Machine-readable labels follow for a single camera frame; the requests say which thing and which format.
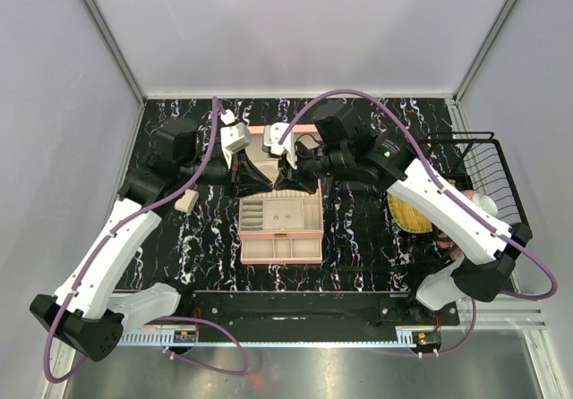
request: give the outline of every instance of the metal corner post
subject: metal corner post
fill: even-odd
[[[101,10],[99,10],[98,3],[96,0],[82,0],[86,7],[86,11],[90,15],[90,18],[94,22],[99,35],[106,44],[109,54],[114,58],[115,64],[117,65],[120,73],[124,76],[125,82],[129,86],[133,93],[133,96],[137,100],[138,104],[142,105],[145,102],[145,93],[141,88],[139,82],[135,78],[132,69],[125,60],[124,54],[122,53],[120,47],[115,41],[114,35],[111,29],[107,25],[106,19],[103,16]]]
[[[503,29],[504,25],[508,21],[509,16],[515,9],[519,0],[505,0],[503,6],[500,9],[500,12],[496,16],[493,24],[490,27],[485,39],[483,40],[482,44],[480,45],[477,54],[474,57],[471,65],[467,69],[466,75],[462,79],[461,83],[459,84],[458,89],[454,92],[454,99],[456,102],[461,102],[464,95],[467,93],[472,81],[475,78],[475,75],[478,73],[479,69],[481,68],[485,58],[490,53],[495,40],[500,35],[501,30]]]

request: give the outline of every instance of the floor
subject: floor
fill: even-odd
[[[306,99],[224,100],[250,125],[287,122]],[[393,123],[363,99],[348,99],[372,128],[384,132]],[[443,99],[385,99],[386,105],[416,138],[430,132],[451,132]],[[138,165],[153,132],[172,116],[207,123],[210,100],[151,100],[146,105],[130,168]],[[452,147],[432,155],[434,166],[447,172],[458,157]],[[421,274],[402,264],[433,261],[439,257],[429,234],[402,232],[389,214],[385,194],[360,185],[342,183],[324,193],[323,261],[320,265],[243,266],[236,231],[238,200],[222,198],[222,188],[200,186],[200,199],[190,215],[171,211],[143,244],[126,269],[118,289],[140,290],[158,277],[174,278],[200,290],[226,291],[407,291]]]
[[[446,347],[461,333],[448,332]],[[253,373],[229,377],[170,361],[160,350],[117,348],[68,382],[65,399],[541,398],[519,332],[478,331],[459,352],[435,359],[375,350],[249,349]],[[194,358],[240,368],[233,349],[197,349]]]

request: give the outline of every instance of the black wire rack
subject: black wire rack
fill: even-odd
[[[493,132],[434,132],[419,142],[430,159],[438,149],[457,154],[449,163],[440,162],[440,172],[455,181],[459,190],[489,195],[498,207],[499,220],[528,225],[508,161]]]

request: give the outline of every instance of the reflective floor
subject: reflective floor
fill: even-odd
[[[461,333],[447,333],[445,347]],[[117,348],[87,364],[66,399],[219,398],[541,398],[519,332],[477,332],[461,351],[408,359],[356,349],[249,349],[254,372],[229,377],[170,361],[159,350]],[[196,349],[189,356],[239,369],[233,349]]]

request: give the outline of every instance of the marble tabletop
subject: marble tabletop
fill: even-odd
[[[225,99],[250,125],[288,122],[308,99]],[[382,100],[418,139],[430,132],[451,132],[443,99],[386,98]],[[363,99],[349,98],[361,117],[378,132],[395,126]],[[129,168],[138,165],[154,131],[169,117],[191,117],[200,124],[206,144],[210,99],[148,101],[134,143]],[[310,117],[301,123],[309,123]],[[458,158],[452,147],[438,146],[431,161],[448,172]],[[324,238],[320,265],[244,266],[237,233],[238,199],[223,198],[218,186],[198,186],[193,212],[173,209],[142,245],[117,288],[139,290],[155,278],[169,277],[201,290],[223,291],[407,291],[423,275],[424,263],[439,257],[429,234],[401,231],[388,209],[386,195],[355,183],[323,188]]]

